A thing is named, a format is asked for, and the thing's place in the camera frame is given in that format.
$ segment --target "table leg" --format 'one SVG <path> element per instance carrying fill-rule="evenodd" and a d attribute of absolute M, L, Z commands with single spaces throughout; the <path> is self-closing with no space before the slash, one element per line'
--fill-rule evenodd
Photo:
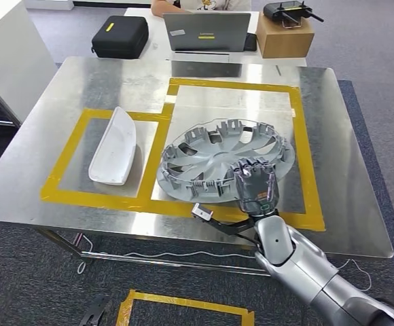
<path fill-rule="evenodd" d="M 74 244 L 69 242 L 62 236 L 57 234 L 54 231 L 48 230 L 48 229 L 36 229 L 37 232 L 40 233 L 42 236 L 45 236 L 55 244 L 71 253 L 72 255 L 75 255 L 79 259 L 85 261 L 86 263 L 90 262 L 91 260 L 88 257 L 83 257 L 82 255 L 82 251 Z"/>

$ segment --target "stainless steel table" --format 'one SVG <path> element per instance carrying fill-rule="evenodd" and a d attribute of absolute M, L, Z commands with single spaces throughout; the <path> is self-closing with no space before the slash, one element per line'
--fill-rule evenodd
<path fill-rule="evenodd" d="M 118 105 L 137 127 L 130 177 L 94 183 L 88 167 Z M 53 230 L 248 245 L 195 221 L 190 203 L 155 179 L 166 143 L 218 117 L 267 122 L 295 146 L 278 207 L 288 223 L 327 253 L 393 255 L 334 73 L 321 68 L 68 58 L 0 159 L 0 222 L 36 228 L 83 259 L 144 261 L 81 251 Z"/>

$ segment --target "white plastic part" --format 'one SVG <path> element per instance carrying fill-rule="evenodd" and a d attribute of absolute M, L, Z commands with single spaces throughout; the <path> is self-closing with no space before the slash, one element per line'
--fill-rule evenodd
<path fill-rule="evenodd" d="M 116 107 L 88 168 L 90 179 L 107 185 L 124 185 L 137 146 L 135 124 Z"/>

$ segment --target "laptop lid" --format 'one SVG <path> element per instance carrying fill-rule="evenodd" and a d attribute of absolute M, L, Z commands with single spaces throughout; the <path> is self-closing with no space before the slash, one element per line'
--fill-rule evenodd
<path fill-rule="evenodd" d="M 164 14 L 173 51 L 242 52 L 250 13 Z"/>

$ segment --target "yellow tape outline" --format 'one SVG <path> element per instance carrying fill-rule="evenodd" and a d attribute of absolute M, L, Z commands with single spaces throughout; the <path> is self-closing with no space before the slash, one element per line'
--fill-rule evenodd
<path fill-rule="evenodd" d="M 72 156 L 77 148 L 89 121 L 91 119 L 110 119 L 113 114 L 111 110 L 84 109 L 67 143 L 64 146 L 63 152 L 58 157 L 55 166 L 51 171 L 51 174 L 41 189 L 41 199 L 60 204 L 155 213 L 175 217 L 192 217 L 190 213 L 193 206 L 192 203 L 151 199 L 153 186 L 155 182 L 156 182 L 156 170 L 159 165 L 159 158 L 165 145 L 165 140 L 174 109 L 174 102 L 180 86 L 288 93 L 291 101 L 291 106 L 294 113 L 292 115 L 294 137 L 295 139 L 297 159 L 300 170 L 305 212 L 281 212 L 280 215 L 284 219 L 286 223 L 294 228 L 314 231 L 325 230 L 319 195 L 318 194 L 318 188 L 315 180 L 312 153 L 310 152 L 308 141 L 300 91 L 297 87 L 282 85 L 171 78 L 167 91 L 167 98 L 170 98 L 170 100 L 166 100 L 164 103 L 161 113 L 128 112 L 132 119 L 136 121 L 158 123 L 153 144 L 152 145 L 136 197 L 94 194 L 58 188 L 61 178 L 64 175 L 67 167 L 70 162 Z M 220 221 L 237 222 L 246 218 L 244 213 L 236 207 L 208 205 L 208 208 L 213 210 L 214 215 Z"/>
<path fill-rule="evenodd" d="M 237 314 L 241 316 L 241 326 L 254 326 L 254 312 L 248 311 L 245 308 L 234 306 L 226 306 L 225 304 L 213 304 L 211 302 L 204 302 L 191 299 L 183 299 L 181 297 L 168 297 L 166 295 L 149 294 L 129 290 L 128 297 L 120 304 L 119 315 L 116 326 L 128 326 L 132 312 L 134 300 L 143 300 L 149 302 L 159 302 L 162 304 L 175 304 L 177 306 L 184 306 L 189 308 L 211 310 L 217 312 L 225 312 L 227 314 Z"/>

